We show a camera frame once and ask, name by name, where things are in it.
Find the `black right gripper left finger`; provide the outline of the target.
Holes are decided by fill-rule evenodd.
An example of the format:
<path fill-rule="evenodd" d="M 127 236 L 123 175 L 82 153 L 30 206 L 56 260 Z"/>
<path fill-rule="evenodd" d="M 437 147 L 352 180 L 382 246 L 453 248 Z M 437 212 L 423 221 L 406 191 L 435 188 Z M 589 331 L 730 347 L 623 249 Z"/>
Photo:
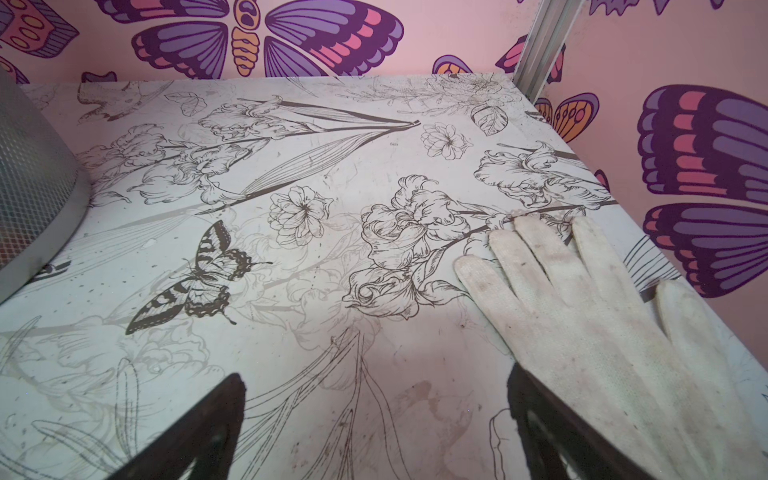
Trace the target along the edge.
<path fill-rule="evenodd" d="M 246 386 L 233 373 L 152 444 L 113 473 L 113 480 L 226 479 L 244 420 Z"/>

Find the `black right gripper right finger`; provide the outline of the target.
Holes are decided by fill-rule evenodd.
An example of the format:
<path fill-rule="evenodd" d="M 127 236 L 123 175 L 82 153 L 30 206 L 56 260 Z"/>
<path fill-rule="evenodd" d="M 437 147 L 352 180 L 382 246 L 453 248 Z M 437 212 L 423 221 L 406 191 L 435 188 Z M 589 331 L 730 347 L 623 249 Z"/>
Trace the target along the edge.
<path fill-rule="evenodd" d="M 533 479 L 567 479 L 569 470 L 581 479 L 650 477 L 520 365 L 507 396 Z"/>

